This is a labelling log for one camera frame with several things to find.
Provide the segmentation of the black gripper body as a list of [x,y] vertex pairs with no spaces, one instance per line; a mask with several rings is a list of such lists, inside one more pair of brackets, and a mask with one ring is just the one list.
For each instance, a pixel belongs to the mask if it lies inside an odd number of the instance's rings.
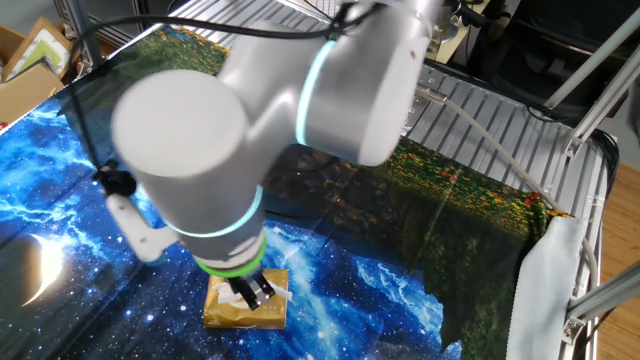
[[265,283],[261,272],[253,272],[248,275],[225,278],[225,281],[235,290],[240,290],[241,288],[248,288],[251,290],[263,289]]

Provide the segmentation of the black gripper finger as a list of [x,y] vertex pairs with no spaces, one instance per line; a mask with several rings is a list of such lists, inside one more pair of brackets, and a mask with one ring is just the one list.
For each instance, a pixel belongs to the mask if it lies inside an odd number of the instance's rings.
[[255,310],[259,307],[259,302],[251,289],[241,288],[240,290],[235,290],[231,287],[231,290],[234,295],[239,295],[251,310]]
[[253,275],[248,284],[257,300],[268,300],[275,295],[273,286],[263,274]]

